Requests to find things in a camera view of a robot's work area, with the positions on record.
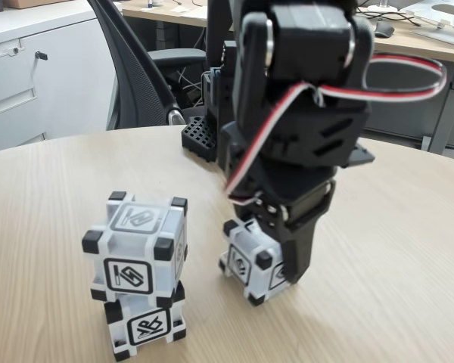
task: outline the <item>chair armrest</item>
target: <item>chair armrest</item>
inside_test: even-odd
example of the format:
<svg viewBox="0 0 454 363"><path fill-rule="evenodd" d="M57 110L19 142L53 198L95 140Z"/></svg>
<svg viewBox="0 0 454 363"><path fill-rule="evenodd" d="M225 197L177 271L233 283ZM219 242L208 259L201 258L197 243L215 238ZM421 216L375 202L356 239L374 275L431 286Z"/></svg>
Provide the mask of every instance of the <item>chair armrest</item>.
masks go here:
<svg viewBox="0 0 454 363"><path fill-rule="evenodd" d="M194 48L164 49L149 51L148 55L160 70L180 69L206 60L205 52Z"/></svg>

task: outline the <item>chair backrest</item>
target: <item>chair backrest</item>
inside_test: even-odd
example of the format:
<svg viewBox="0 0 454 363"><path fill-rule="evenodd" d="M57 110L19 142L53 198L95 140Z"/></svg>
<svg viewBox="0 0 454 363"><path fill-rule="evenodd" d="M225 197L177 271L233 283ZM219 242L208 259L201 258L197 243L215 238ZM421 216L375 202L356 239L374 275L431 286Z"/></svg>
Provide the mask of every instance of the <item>chair backrest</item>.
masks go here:
<svg viewBox="0 0 454 363"><path fill-rule="evenodd" d="M106 38L120 93L118 129L168 124L178 110L164 78L111 0L88 0Z"/></svg>

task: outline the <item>paper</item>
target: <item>paper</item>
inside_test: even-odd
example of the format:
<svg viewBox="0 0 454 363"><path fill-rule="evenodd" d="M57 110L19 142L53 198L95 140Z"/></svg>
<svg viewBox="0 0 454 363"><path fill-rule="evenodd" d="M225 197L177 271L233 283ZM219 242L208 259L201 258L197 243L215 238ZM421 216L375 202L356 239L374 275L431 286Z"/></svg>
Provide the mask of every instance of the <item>paper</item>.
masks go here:
<svg viewBox="0 0 454 363"><path fill-rule="evenodd" d="M183 17L193 17L194 19L207 20L207 6L196 8L188 13L182 14Z"/></svg>
<svg viewBox="0 0 454 363"><path fill-rule="evenodd" d="M186 11L190 11L190 8L187 8L186 6L177 6L176 8L172 9L172 11L175 11L176 13L185 13Z"/></svg>

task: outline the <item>stacked cubes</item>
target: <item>stacked cubes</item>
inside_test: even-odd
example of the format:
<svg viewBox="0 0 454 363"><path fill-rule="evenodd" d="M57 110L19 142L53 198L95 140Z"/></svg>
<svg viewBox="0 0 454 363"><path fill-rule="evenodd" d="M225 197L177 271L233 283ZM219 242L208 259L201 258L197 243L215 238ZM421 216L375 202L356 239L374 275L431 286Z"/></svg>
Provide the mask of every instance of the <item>stacked cubes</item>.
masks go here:
<svg viewBox="0 0 454 363"><path fill-rule="evenodd" d="M104 302L117 361L136 355L141 344L186 335L180 274L188 252L187 208L184 198L152 206L115 191L107 202L107 222L82 239L95 267L91 295Z"/></svg>

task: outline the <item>black mesh chair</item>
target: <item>black mesh chair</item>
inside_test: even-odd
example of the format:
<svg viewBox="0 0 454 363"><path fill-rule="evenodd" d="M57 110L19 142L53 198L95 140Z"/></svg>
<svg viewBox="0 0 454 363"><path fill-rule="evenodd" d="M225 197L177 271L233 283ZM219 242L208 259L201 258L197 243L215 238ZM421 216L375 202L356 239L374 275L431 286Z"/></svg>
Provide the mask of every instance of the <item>black mesh chair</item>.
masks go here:
<svg viewBox="0 0 454 363"><path fill-rule="evenodd" d="M205 61L204 51L167 49L148 53L111 0L88 3L101 24L116 69L119 97L110 129L181 125L185 119L203 115L202 107L180 110L163 74Z"/></svg>

